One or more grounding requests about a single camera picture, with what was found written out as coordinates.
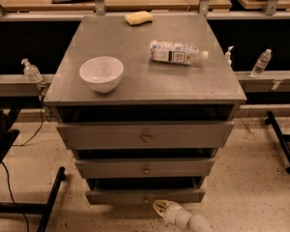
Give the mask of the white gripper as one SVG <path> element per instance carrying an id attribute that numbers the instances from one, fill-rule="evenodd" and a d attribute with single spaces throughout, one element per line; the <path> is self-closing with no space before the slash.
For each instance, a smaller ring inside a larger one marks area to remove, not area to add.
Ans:
<path id="1" fill-rule="evenodd" d="M 153 208 L 168 224 L 180 229 L 189 229 L 189 220 L 192 213 L 184 209 L 180 204 L 168 200 L 156 200 Z"/>

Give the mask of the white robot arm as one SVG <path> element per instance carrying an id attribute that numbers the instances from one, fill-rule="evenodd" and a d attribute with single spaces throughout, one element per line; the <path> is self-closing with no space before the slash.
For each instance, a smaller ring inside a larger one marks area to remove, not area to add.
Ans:
<path id="1" fill-rule="evenodd" d="M 214 232 L 205 217 L 194 215 L 176 202 L 156 200 L 153 208 L 168 224 L 175 225 L 183 232 Z"/>

